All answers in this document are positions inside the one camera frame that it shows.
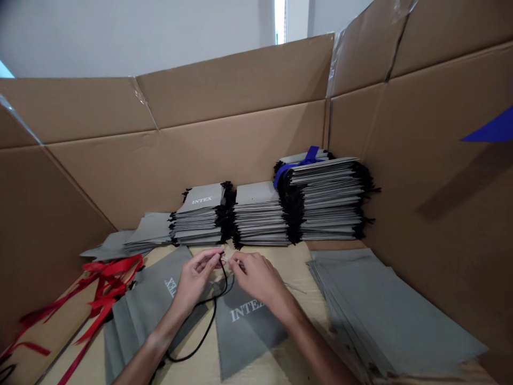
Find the blue paper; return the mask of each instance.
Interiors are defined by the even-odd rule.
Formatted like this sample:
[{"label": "blue paper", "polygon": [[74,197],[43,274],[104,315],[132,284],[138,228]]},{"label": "blue paper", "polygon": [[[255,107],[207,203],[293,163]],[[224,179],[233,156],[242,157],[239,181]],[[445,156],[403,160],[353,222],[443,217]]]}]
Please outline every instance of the blue paper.
[{"label": "blue paper", "polygon": [[507,142],[513,140],[513,106],[461,140],[463,142]]}]

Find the intex logo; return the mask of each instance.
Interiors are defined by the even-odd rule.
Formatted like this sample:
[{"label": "intex logo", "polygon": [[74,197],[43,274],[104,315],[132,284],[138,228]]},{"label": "intex logo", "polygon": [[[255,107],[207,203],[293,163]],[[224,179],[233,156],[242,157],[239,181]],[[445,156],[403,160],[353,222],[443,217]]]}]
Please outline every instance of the intex logo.
[{"label": "intex logo", "polygon": [[169,293],[171,294],[171,297],[175,297],[176,293],[176,283],[173,278],[169,278],[169,282],[164,281],[166,284],[167,289],[169,290]]},{"label": "intex logo", "polygon": [[201,202],[206,202],[206,201],[211,201],[213,197],[206,197],[206,198],[201,198],[201,199],[197,199],[195,201],[192,201],[192,204],[195,204],[195,203],[201,203]]},{"label": "intex logo", "polygon": [[240,318],[240,316],[243,317],[245,314],[248,314],[248,313],[251,313],[252,311],[258,310],[262,306],[264,306],[264,304],[261,302],[258,302],[256,299],[246,302],[244,305],[239,306],[238,308],[230,311],[231,321],[235,322]]}]

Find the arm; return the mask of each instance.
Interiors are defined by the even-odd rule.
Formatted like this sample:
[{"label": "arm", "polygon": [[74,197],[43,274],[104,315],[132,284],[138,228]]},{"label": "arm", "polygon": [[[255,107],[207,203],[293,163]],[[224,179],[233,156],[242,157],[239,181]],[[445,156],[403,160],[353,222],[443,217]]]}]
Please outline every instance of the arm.
[{"label": "arm", "polygon": [[178,329],[198,303],[208,276],[221,268],[223,249],[204,250],[183,265],[176,294],[169,310],[113,385],[146,385],[157,369]]},{"label": "arm", "polygon": [[278,272],[258,253],[237,252],[229,260],[239,285],[285,326],[289,337],[308,361],[320,384],[358,384],[358,380],[314,328]]}]

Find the blue ribbon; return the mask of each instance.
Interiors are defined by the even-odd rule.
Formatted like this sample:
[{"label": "blue ribbon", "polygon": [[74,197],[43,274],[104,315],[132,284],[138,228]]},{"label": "blue ribbon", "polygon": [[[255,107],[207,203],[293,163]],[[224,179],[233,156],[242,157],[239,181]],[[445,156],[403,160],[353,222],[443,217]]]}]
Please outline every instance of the blue ribbon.
[{"label": "blue ribbon", "polygon": [[317,156],[318,150],[319,150],[318,146],[311,146],[310,149],[308,150],[308,153],[306,154],[306,158],[304,160],[302,160],[301,162],[299,162],[297,164],[289,164],[289,165],[281,166],[279,168],[278,172],[276,173],[276,177],[274,178],[275,190],[278,189],[278,182],[279,182],[279,179],[281,178],[282,174],[286,173],[286,171],[289,168],[297,167],[297,166],[304,166],[307,164],[312,164],[312,163],[317,163],[317,162],[323,161],[321,159],[315,159],[315,157]]},{"label": "blue ribbon", "polygon": [[463,142],[507,142],[513,140],[513,106],[479,130],[461,139]]}]

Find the blue drawstring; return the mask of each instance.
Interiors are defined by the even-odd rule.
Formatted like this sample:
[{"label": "blue drawstring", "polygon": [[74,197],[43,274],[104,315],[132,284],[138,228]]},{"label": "blue drawstring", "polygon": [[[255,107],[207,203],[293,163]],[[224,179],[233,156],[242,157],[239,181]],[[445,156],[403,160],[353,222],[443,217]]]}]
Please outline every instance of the blue drawstring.
[{"label": "blue drawstring", "polygon": [[274,178],[273,185],[274,185],[275,190],[278,189],[278,182],[279,182],[279,179],[281,178],[282,174],[286,173],[286,171],[289,168],[297,167],[297,166],[304,166],[307,164],[312,164],[312,163],[317,163],[317,162],[323,161],[321,159],[315,159],[315,157],[317,156],[318,150],[319,150],[318,146],[311,146],[310,149],[308,150],[308,153],[306,154],[306,158],[304,160],[302,160],[301,162],[299,162],[297,164],[283,165],[282,167],[280,167],[278,172],[276,173],[276,177]]}]

